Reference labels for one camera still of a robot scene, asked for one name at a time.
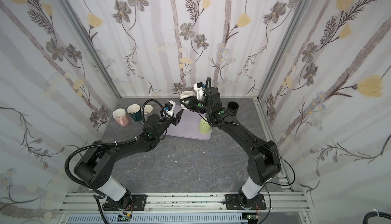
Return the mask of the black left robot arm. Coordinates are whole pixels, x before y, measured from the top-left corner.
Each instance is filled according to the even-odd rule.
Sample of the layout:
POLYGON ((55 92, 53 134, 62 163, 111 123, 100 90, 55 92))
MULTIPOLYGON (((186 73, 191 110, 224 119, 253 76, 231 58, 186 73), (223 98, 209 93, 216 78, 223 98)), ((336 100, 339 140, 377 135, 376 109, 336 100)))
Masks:
POLYGON ((143 125, 142 133, 130 141, 97 141, 82 148, 85 154, 76 164, 74 173, 83 184, 96 193, 101 193, 117 203, 130 203, 130 191, 112 176, 115 163, 134 154, 154 149, 170 125, 179 124, 183 112, 181 109, 172 117, 160 117, 156 114, 149 116, 143 125))

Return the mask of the white ceramic mug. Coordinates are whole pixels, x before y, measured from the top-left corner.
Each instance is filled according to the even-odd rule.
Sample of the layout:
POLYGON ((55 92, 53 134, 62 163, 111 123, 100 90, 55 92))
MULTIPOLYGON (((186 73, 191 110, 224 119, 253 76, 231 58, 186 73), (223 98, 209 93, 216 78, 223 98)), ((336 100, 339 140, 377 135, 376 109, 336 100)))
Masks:
POLYGON ((193 97, 195 92, 193 91, 183 91, 180 93, 180 104, 181 108, 187 110, 187 105, 189 104, 189 98, 193 97))

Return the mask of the dark green ceramic mug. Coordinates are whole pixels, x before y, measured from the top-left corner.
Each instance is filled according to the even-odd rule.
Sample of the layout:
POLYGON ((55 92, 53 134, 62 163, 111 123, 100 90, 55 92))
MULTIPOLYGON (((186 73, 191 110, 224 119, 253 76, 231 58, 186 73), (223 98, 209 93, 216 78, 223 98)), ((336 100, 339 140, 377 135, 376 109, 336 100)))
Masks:
POLYGON ((132 104, 127 108, 127 112, 130 114, 134 122, 139 122, 142 120, 141 107, 138 104, 132 104))

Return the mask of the pink ceramic mug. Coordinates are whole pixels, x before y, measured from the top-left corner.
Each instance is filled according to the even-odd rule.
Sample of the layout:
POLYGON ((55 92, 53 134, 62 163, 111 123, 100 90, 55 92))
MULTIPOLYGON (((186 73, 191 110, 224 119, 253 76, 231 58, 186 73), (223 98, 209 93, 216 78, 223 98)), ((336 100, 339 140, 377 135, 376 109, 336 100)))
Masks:
POLYGON ((127 126, 130 123, 127 111, 123 108, 113 111, 112 116, 122 127, 127 126))

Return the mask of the light green ceramic mug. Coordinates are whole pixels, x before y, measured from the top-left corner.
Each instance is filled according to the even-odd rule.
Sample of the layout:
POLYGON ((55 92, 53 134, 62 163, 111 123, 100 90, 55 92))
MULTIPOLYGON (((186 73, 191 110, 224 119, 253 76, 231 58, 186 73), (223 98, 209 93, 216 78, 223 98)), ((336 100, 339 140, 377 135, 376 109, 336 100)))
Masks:
POLYGON ((209 125, 207 118, 200 120, 199 131, 204 135, 207 135, 211 132, 211 126, 209 125))

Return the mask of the black ceramic mug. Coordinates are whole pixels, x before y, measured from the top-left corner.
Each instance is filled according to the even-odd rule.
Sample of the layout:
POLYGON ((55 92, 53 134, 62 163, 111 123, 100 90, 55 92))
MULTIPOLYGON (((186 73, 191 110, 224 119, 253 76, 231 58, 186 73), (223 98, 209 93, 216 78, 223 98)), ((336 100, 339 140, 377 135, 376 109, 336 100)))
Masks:
POLYGON ((230 101, 228 103, 228 110, 234 115, 236 116, 237 115, 237 112, 238 112, 238 109, 239 109, 239 104, 235 101, 230 101))

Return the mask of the grey ceramic mug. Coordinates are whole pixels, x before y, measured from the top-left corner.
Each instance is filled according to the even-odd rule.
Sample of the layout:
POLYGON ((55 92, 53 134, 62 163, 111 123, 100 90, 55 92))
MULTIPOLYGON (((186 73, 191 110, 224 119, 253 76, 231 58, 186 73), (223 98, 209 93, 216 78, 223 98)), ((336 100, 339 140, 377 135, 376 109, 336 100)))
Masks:
POLYGON ((144 106, 144 119, 145 121, 148 120, 148 117, 152 114, 153 112, 153 106, 150 104, 147 104, 144 106))

